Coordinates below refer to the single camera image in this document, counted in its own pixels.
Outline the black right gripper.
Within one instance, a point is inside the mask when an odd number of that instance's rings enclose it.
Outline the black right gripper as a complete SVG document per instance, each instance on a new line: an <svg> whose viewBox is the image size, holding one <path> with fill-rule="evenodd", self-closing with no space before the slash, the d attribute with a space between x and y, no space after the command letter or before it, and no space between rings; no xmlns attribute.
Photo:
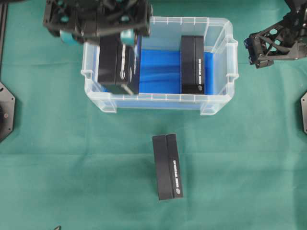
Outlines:
<svg viewBox="0 0 307 230"><path fill-rule="evenodd" d="M307 13L288 13L276 24L250 34L244 41L249 63L268 67L275 60L298 60L307 57Z"/></svg>

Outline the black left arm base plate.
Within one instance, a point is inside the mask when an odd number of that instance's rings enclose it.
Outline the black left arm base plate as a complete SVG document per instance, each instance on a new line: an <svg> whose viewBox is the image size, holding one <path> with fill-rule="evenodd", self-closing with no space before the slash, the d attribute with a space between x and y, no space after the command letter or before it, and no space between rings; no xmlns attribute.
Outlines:
<svg viewBox="0 0 307 230"><path fill-rule="evenodd" d="M0 83L0 141L3 141L12 131L14 125L15 97Z"/></svg>

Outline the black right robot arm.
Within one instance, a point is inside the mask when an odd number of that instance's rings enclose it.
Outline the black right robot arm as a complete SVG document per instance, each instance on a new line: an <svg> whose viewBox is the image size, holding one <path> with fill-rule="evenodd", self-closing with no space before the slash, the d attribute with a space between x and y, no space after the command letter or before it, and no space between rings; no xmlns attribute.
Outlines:
<svg viewBox="0 0 307 230"><path fill-rule="evenodd" d="M307 2L287 0L286 4L290 12L281 21L244 41L249 63L258 69L273 65L275 60L307 57Z"/></svg>

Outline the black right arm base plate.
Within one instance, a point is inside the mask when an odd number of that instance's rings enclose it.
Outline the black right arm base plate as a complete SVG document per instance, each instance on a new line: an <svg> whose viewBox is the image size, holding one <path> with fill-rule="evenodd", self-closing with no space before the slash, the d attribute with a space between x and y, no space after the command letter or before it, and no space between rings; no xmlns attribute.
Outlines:
<svg viewBox="0 0 307 230"><path fill-rule="evenodd" d="M307 134L307 92L301 97L303 131Z"/></svg>

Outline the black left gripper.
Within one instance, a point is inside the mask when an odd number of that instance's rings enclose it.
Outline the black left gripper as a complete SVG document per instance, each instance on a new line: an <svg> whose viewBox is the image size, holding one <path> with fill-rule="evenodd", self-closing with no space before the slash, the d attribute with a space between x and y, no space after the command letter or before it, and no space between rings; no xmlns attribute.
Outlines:
<svg viewBox="0 0 307 230"><path fill-rule="evenodd" d="M134 46L138 36L149 37L152 15L147 0L48 0L43 25L69 45L120 35L123 45Z"/></svg>

